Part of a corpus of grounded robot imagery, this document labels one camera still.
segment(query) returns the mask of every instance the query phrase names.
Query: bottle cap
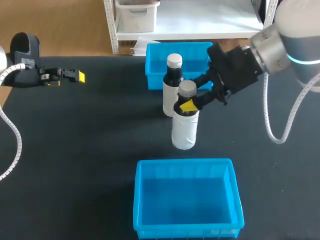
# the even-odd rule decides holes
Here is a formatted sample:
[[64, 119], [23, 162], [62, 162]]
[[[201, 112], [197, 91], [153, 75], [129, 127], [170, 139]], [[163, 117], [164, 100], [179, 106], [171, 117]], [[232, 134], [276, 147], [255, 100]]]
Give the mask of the bottle cap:
[[167, 57], [166, 64], [169, 68], [172, 68], [172, 69], [181, 68], [182, 56], [178, 53], [172, 53]]
[[178, 93], [185, 98], [192, 98], [197, 94], [197, 85], [192, 80], [184, 80], [179, 84]]

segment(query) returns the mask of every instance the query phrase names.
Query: blue plastic bin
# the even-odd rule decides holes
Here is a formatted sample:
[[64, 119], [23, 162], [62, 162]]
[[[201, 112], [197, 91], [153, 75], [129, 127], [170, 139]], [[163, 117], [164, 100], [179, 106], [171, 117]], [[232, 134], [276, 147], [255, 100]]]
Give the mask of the blue plastic bin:
[[133, 228], [139, 239], [236, 238], [243, 226], [230, 159], [138, 162]]
[[[170, 54], [182, 56], [182, 73], [186, 80], [195, 79], [208, 70], [207, 48], [212, 42], [165, 42], [149, 43], [146, 48], [145, 75], [149, 90], [162, 90], [163, 79], [167, 73], [167, 57]], [[211, 89], [208, 82], [200, 89]]]

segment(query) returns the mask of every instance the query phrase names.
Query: wooden floor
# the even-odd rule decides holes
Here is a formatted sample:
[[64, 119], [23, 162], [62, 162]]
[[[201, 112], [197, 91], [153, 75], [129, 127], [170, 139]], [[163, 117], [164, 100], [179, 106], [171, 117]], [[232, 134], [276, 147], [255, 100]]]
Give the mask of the wooden floor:
[[42, 56], [112, 53], [103, 0], [0, 0], [0, 45], [19, 32], [36, 35]]

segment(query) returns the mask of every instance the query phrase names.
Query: black mat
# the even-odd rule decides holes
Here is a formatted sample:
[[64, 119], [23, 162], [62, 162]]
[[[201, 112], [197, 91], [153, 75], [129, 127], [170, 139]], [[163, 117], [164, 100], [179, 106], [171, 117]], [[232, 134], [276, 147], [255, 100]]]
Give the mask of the black mat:
[[[320, 239], [320, 94], [304, 100], [283, 145], [264, 126], [263, 82], [200, 113], [196, 146], [171, 144], [162, 93], [147, 91], [144, 58], [45, 58], [80, 68], [86, 84], [14, 89], [4, 111], [20, 130], [22, 156], [0, 182], [1, 240], [129, 240], [136, 163], [230, 158], [245, 220], [240, 239]], [[270, 79], [270, 118], [282, 134], [300, 86], [291, 70]], [[0, 169], [16, 139], [0, 121]]]

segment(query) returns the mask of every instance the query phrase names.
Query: black and white bottle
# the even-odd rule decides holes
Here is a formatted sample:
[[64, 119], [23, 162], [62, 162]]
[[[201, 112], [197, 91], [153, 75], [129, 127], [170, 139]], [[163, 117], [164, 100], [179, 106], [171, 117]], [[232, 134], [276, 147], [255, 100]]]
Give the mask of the black and white bottle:
[[199, 111], [182, 111], [180, 106], [197, 94], [194, 81], [184, 80], [178, 88], [178, 100], [174, 104], [172, 119], [172, 144], [181, 150], [191, 149], [196, 144]]
[[174, 115], [174, 105], [178, 100], [178, 88], [185, 79], [182, 74], [182, 56], [172, 53], [166, 60], [167, 71], [163, 77], [163, 112], [169, 117]]

